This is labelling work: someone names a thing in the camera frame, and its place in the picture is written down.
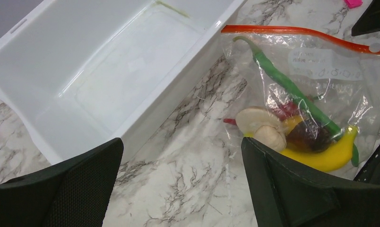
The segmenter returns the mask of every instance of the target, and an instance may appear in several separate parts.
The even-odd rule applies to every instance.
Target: brown food item
[[[301,115],[295,115],[284,120],[282,123],[285,127],[285,134],[289,135],[289,133],[302,121],[304,121],[304,119]]]
[[[286,141],[290,149],[313,153],[326,150],[334,142],[329,131],[313,119],[298,123],[286,136]]]

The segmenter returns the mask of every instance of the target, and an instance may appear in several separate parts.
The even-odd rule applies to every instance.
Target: white plastic bin
[[[50,161],[133,157],[221,56],[245,0],[45,0],[0,39],[0,99]]]

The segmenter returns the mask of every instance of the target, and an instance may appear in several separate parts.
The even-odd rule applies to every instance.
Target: marble countertop
[[[351,37],[370,2],[348,9],[343,0],[249,0],[238,21],[380,43],[380,32]],[[219,133],[221,118],[245,87],[219,59],[137,156],[121,165],[104,226],[256,226],[241,152]],[[0,183],[49,165],[19,117],[0,101]]]

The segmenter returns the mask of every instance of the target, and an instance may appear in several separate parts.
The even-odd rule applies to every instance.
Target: mushroom
[[[278,117],[265,108],[252,106],[236,115],[236,124],[244,135],[280,152],[286,148],[286,138]]]

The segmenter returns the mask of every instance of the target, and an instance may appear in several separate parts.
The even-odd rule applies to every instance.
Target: red pepper
[[[235,119],[232,119],[232,118],[225,118],[225,119],[224,119],[224,123],[227,123],[227,124],[231,124],[231,125],[237,126],[237,124],[236,124],[236,120],[235,120]]]
[[[277,108],[270,108],[269,110],[281,121],[300,114],[298,105],[294,104],[293,102],[288,102],[284,105],[279,104]]]

